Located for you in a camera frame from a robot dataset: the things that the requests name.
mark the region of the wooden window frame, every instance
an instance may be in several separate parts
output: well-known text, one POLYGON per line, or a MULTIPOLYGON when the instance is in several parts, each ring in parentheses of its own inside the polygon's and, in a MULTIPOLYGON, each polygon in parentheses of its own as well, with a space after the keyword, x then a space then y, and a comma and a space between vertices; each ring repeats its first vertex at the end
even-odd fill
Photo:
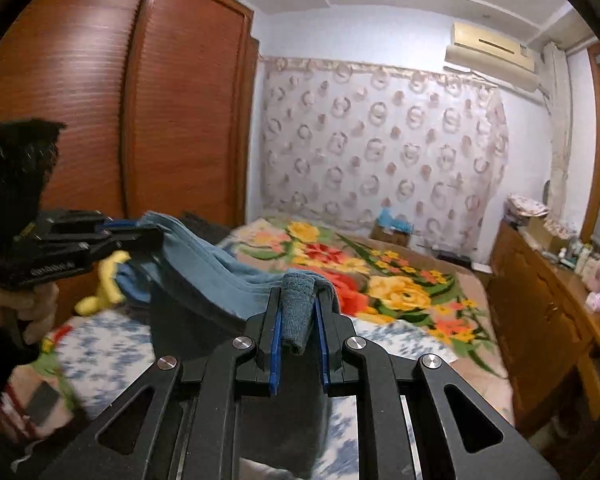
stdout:
POLYGON ((591 241, 593 229, 596 227, 600 211, 600 65, 596 60, 596 57, 600 55, 600 43, 591 45, 587 49, 587 52, 589 53, 589 63, 593 76, 593 91, 596 99, 596 156, 593 163, 589 204, 587 205, 587 212, 582 223, 582 230, 580 231, 580 239, 583 242, 591 241))

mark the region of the brown box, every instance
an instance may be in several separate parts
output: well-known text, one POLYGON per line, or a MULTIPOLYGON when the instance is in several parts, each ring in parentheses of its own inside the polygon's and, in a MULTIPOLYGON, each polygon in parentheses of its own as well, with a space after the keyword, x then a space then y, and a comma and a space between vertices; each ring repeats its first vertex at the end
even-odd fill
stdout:
POLYGON ((563 240, 557 236, 552 235, 544 227, 545 218, 534 216, 529 220, 529 225, 526 227, 526 232, 536 241, 538 244, 544 247, 545 251, 551 254, 558 254, 560 249, 569 246, 569 240, 563 240))
POLYGON ((402 247, 409 247, 411 235, 403 233, 402 231, 394 231, 393 229, 391 229, 391 232, 387 232, 378 225, 378 222, 376 222, 374 224, 374 228, 371 229, 371 236, 369 238, 372 240, 379 240, 381 242, 400 245, 402 247))

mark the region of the curtain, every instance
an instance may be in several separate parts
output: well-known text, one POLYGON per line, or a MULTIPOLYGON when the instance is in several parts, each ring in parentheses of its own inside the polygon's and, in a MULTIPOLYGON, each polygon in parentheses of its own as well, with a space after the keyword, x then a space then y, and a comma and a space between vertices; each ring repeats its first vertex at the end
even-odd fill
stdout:
POLYGON ((337 60, 264 63, 266 211, 357 230, 391 207, 426 244, 475 249, 507 164, 497 88, 337 60))
POLYGON ((571 156, 571 77, 567 56, 555 43, 549 43, 542 53, 548 72, 549 99, 546 106, 553 129, 551 178, 549 183, 549 218, 560 220, 567 189, 567 170, 571 156))

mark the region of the human hand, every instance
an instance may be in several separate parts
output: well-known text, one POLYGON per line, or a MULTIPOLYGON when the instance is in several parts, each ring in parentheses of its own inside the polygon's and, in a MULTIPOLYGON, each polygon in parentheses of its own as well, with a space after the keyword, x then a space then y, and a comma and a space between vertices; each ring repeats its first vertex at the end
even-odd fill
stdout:
POLYGON ((53 282, 23 292, 0 288, 0 328, 6 325, 6 313, 11 310, 18 319, 30 322, 22 335, 24 342, 30 345, 40 341, 54 325, 57 300, 58 286, 53 282))

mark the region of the triangular cutout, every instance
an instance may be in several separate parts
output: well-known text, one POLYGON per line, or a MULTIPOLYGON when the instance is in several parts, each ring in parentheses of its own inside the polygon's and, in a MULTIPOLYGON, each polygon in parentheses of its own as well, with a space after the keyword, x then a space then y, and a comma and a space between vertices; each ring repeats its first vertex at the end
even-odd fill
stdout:
POLYGON ((502 442, 502 432, 458 387, 448 384, 445 395, 468 453, 477 453, 502 442))
POLYGON ((122 455, 132 454, 154 393, 153 388, 142 390, 100 434, 98 443, 122 455))

